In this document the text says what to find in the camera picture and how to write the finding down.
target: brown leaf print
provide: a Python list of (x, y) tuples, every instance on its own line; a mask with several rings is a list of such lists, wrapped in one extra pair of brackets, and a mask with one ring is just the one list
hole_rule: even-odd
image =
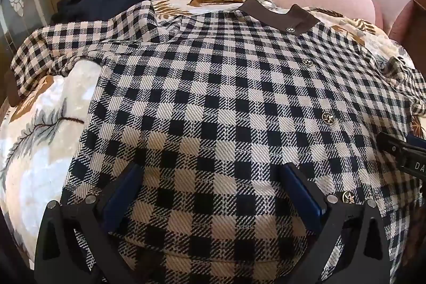
[(374, 29), (374, 25), (363, 19), (352, 19), (355, 21), (355, 27), (364, 32), (369, 32), (371, 34), (376, 35), (376, 30)]
[(337, 11), (333, 10), (327, 10), (322, 8), (314, 8), (311, 11), (316, 11), (318, 13), (323, 13), (325, 15), (333, 16), (333, 17), (344, 17), (341, 13), (338, 13)]
[(36, 102), (37, 98), (42, 95), (53, 84), (53, 82), (53, 76), (44, 76), (38, 83), (36, 90), (33, 91), (22, 103), (18, 105), (14, 114), (10, 118), (10, 122), (17, 120), (18, 118), (29, 112), (34, 103)]
[(41, 142), (46, 142), (48, 145), (52, 143), (55, 134), (62, 121), (71, 121), (84, 124), (83, 120), (74, 117), (67, 117), (67, 99), (63, 100), (60, 109), (54, 109), (46, 113), (43, 109), (35, 113), (32, 120), (27, 123), (21, 131), (20, 136), (10, 148), (6, 157), (5, 165), (0, 170), (0, 182), (3, 189), (6, 191), (6, 177), (9, 171), (9, 166), (15, 158), (32, 154), (35, 145)]
[(420, 124), (420, 118), (418, 116), (413, 116), (412, 126), (413, 126), (413, 135), (421, 139), (424, 139), (423, 128), (422, 128), (422, 125)]
[(203, 5), (227, 5), (232, 3), (244, 3), (243, 0), (191, 0), (191, 7), (202, 7)]
[(154, 11), (157, 15), (161, 15), (165, 19), (168, 19), (169, 17), (175, 17), (175, 16), (191, 16), (192, 14), (188, 11), (181, 10), (176, 7), (172, 7), (168, 4), (169, 0), (163, 0), (161, 2), (158, 2), (154, 5)]
[(344, 29), (344, 28), (342, 28), (342, 27), (340, 27), (340, 26), (338, 26), (338, 25), (334, 25), (334, 26), (332, 26), (331, 28), (333, 28), (336, 32), (339, 32), (339, 33), (342, 33), (344, 36), (346, 36), (346, 37), (348, 37), (348, 38), (350, 38), (350, 39), (352, 39), (352, 40), (354, 40), (354, 41), (356, 41), (357, 43), (359, 43), (361, 46), (364, 46), (365, 47), (365, 42), (364, 42), (364, 40), (362, 40), (359, 36), (357, 36), (357, 35), (355, 35), (355, 34), (353, 34), (353, 33), (351, 33), (351, 32), (349, 32), (348, 30), (346, 30), (346, 29)]

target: floral bedspread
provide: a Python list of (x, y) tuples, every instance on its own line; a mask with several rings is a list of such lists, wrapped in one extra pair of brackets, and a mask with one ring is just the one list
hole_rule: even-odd
[[(218, 10), (233, 10), (245, 0), (152, 0), (157, 21)], [(258, 0), (277, 13), (272, 0)], [(414, 68), (407, 52), (373, 24), (334, 11), (306, 7), (327, 26), (365, 46), (385, 68), (397, 57)], [(38, 229), (46, 204), (59, 200), (77, 149), (87, 110), (101, 72), (79, 61), (67, 77), (45, 76), (29, 97), (9, 108), (0, 126), (0, 207), (17, 246), (34, 261)], [(426, 118), (415, 117), (413, 131), (423, 137)]]

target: brown collar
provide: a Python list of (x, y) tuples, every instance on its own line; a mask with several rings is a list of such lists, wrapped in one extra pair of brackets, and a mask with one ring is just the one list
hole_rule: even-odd
[(269, 27), (291, 35), (306, 33), (319, 22), (317, 18), (296, 4), (286, 14), (274, 13), (257, 0), (246, 0), (238, 9)]

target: gold button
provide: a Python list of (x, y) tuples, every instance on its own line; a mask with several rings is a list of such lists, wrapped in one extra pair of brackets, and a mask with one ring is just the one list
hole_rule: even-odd
[(312, 60), (310, 60), (310, 59), (303, 59), (303, 60), (302, 60), (302, 63), (303, 63), (304, 65), (306, 65), (307, 67), (311, 67), (311, 66), (313, 66), (313, 65), (314, 65), (314, 62), (313, 62)]
[(322, 120), (327, 124), (333, 124), (334, 123), (334, 116), (329, 112), (324, 112), (322, 114)]
[(346, 191), (342, 195), (342, 201), (345, 203), (355, 203), (355, 197), (354, 194), (350, 191)]

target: checkered shirt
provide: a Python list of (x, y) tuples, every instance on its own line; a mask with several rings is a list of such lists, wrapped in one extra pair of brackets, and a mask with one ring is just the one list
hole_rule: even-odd
[(79, 59), (102, 71), (61, 202), (139, 163), (143, 183), (115, 236), (131, 266), (141, 247), (162, 252), (153, 282), (271, 283), (288, 273), (307, 232), (277, 181), (286, 162), (324, 194), (377, 201), (395, 272), (420, 183), (375, 136), (404, 138), (423, 113), (425, 81), (403, 61), (383, 75), (369, 51), (321, 22), (299, 36), (241, 10), (157, 23), (142, 2), (107, 22), (35, 31), (12, 63), (20, 94)]

